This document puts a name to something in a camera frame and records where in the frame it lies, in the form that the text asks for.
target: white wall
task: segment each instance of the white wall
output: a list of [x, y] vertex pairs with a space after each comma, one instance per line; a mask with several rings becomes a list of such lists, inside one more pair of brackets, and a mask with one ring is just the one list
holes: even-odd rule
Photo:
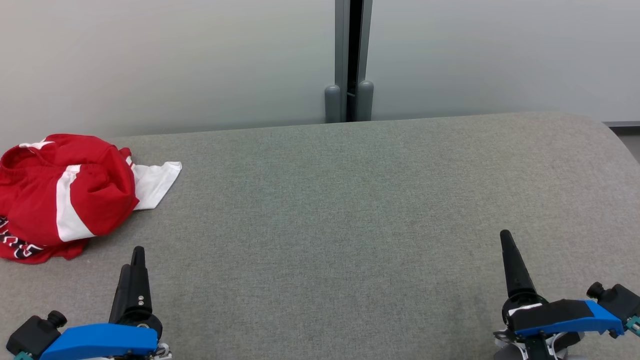
[[57, 132], [311, 124], [333, 0], [2, 0], [2, 148]]
[[637, 0], [374, 0], [374, 120], [561, 110], [640, 120]]

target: floor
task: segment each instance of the floor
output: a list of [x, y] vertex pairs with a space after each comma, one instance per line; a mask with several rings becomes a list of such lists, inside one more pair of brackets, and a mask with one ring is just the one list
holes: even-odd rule
[[640, 163], [640, 135], [619, 135], [618, 137]]

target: gray fabric surface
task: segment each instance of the gray fabric surface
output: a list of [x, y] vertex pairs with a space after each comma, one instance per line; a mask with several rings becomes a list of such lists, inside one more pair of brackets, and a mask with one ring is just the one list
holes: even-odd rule
[[[499, 231], [539, 292], [640, 292], [640, 165], [602, 124], [525, 113], [114, 140], [182, 161], [157, 209], [73, 260], [0, 262], [0, 340], [28, 316], [104, 322], [147, 249], [177, 359], [491, 359], [506, 299]], [[0, 359], [8, 353], [0, 352]], [[574, 354], [633, 358], [589, 334]]]

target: black knob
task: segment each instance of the black knob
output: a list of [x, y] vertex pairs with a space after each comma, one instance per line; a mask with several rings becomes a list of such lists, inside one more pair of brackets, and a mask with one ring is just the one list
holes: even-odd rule
[[51, 323], [55, 328], [63, 327], [67, 324], [67, 318], [65, 318], [59, 311], [51, 311], [47, 316], [47, 321]]
[[597, 300], [600, 300], [604, 293], [604, 287], [602, 287], [602, 284], [599, 282], [594, 282], [593, 285], [589, 287], [589, 290], [587, 290], [587, 296]]

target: teal connector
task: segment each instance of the teal connector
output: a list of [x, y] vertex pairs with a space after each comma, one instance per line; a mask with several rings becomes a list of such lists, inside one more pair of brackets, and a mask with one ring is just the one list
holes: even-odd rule
[[640, 318], [637, 316], [632, 317], [626, 324], [626, 328], [634, 334], [640, 336]]
[[24, 351], [21, 351], [13, 358], [13, 360], [33, 360], [33, 359], [31, 358], [31, 356], [29, 356], [29, 354], [27, 354]]

